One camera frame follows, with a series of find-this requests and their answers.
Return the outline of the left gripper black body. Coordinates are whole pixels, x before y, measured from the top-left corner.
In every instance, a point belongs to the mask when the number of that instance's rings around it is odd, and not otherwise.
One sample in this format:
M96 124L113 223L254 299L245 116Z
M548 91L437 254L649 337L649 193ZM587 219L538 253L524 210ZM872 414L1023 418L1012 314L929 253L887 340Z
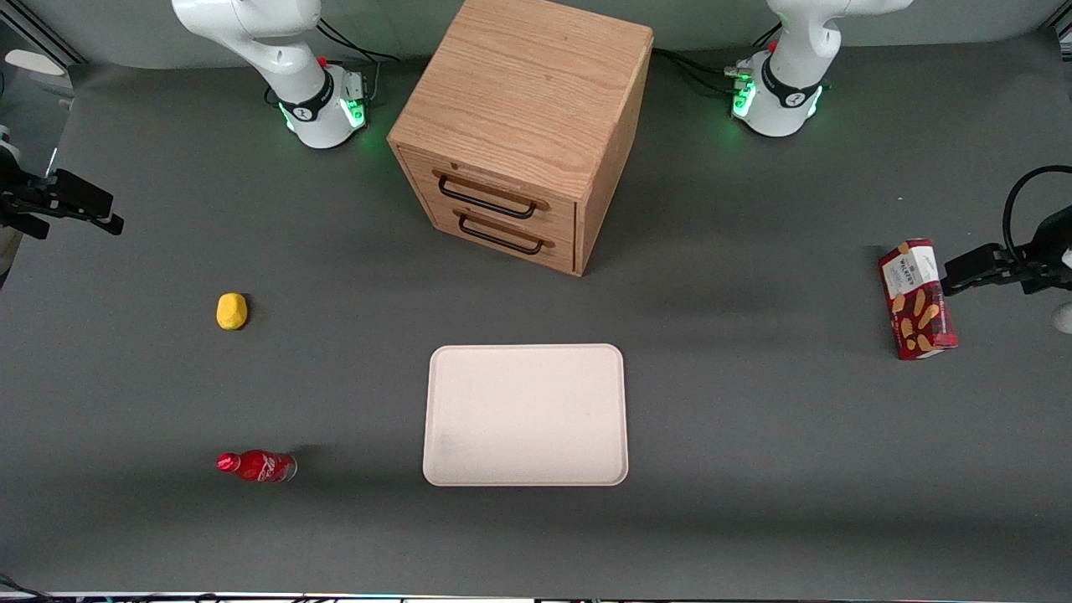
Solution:
M1008 268L1006 285L1018 283L1023 294L1031 295L1048 289L1071 290L1069 246L1071 245L1071 206L1051 214L1034 229L1033 239L1014 245L1011 233L1012 207L1003 210L1003 239L1014 251L1018 266Z

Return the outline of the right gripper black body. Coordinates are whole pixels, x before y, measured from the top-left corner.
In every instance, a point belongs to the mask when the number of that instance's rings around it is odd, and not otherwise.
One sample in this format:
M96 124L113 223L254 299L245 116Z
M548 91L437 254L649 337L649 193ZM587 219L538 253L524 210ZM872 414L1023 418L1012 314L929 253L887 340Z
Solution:
M36 240L49 236L49 221L41 216L54 216L53 176L38 177L25 172L1 176L1 223Z

